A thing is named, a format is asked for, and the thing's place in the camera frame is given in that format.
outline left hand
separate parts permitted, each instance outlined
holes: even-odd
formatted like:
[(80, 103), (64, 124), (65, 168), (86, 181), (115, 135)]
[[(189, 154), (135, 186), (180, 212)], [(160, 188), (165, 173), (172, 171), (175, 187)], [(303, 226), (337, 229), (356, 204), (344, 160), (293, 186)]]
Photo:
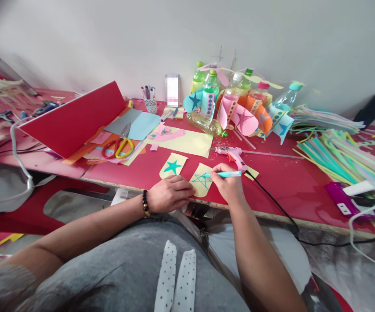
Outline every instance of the left hand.
[(151, 213), (167, 213), (181, 208), (195, 189), (181, 175), (164, 178), (147, 192), (147, 203)]

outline beaded bracelet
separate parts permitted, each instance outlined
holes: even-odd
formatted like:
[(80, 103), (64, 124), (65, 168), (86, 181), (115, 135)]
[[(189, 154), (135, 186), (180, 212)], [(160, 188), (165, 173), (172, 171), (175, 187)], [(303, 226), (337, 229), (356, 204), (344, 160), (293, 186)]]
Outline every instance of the beaded bracelet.
[(143, 206), (146, 217), (150, 217), (149, 206), (147, 205), (147, 190), (143, 191)]

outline white polka dot strap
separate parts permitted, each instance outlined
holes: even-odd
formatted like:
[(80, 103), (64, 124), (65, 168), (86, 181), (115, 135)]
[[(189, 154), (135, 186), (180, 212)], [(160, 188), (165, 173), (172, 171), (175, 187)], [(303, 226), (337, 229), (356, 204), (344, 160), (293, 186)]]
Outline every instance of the white polka dot strap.
[(177, 248), (169, 240), (163, 252), (157, 282), (155, 312), (190, 312), (194, 310), (196, 286), (196, 251), (185, 251), (180, 263), (175, 289)]

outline glue gun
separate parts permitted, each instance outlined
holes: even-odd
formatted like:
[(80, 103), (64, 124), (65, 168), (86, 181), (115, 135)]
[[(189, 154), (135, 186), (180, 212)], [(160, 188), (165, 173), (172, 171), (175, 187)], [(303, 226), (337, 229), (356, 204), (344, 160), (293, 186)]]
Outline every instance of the glue gun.
[(235, 161), (238, 166), (238, 170), (244, 173), (247, 170), (247, 166), (240, 157), (242, 154), (242, 149), (239, 147), (230, 147), (230, 146), (220, 146), (215, 149), (211, 149), (217, 152), (218, 154), (228, 155), (230, 161)]

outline pen holder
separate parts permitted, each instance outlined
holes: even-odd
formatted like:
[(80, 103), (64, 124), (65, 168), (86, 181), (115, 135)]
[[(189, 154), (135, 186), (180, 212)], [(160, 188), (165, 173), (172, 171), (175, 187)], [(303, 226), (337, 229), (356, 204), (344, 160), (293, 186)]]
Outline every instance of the pen holder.
[(147, 111), (152, 114), (157, 114), (157, 99), (144, 99), (145, 107)]

